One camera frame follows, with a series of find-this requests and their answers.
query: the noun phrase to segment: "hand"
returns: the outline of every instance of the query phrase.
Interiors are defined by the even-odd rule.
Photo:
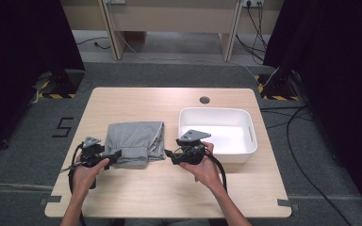
[[[204,141],[202,143],[209,152],[213,153],[214,145],[212,143]],[[202,162],[198,165],[182,162],[180,163],[180,167],[191,172],[195,176],[196,182],[200,181],[211,190],[217,186],[222,187],[222,181],[217,172],[217,166],[207,156],[204,156]]]
[[[77,195],[81,198],[85,198],[93,184],[96,176],[99,174],[101,168],[109,163],[109,159],[106,158],[100,161],[93,168],[86,168],[78,166],[74,172],[73,178],[73,195]]]

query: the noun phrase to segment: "power outlet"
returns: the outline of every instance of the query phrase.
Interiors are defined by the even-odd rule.
[[[251,8],[258,8],[259,3],[261,3],[261,6],[264,4],[264,0],[243,0],[243,7],[247,7],[248,1],[251,1]]]

